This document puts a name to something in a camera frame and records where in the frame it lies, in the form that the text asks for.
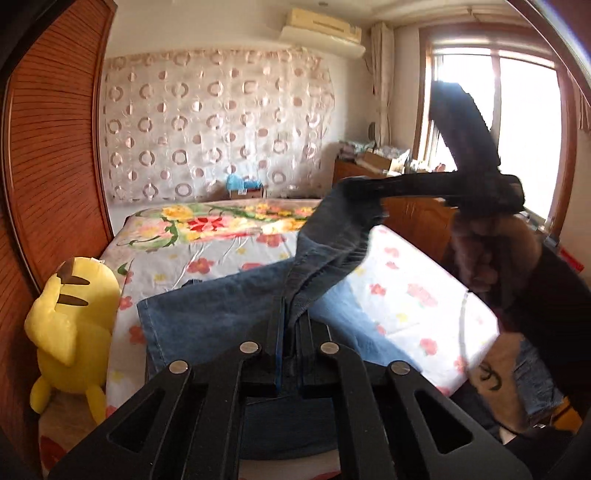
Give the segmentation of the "right hand holding handle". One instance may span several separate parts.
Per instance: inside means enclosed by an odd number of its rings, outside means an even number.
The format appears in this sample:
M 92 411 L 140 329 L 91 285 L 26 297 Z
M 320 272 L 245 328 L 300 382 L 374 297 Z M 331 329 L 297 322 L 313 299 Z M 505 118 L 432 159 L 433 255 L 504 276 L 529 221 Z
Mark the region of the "right hand holding handle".
M 540 239 L 518 215 L 476 218 L 459 212 L 451 240 L 463 284 L 502 309 L 525 287 L 542 255 Z

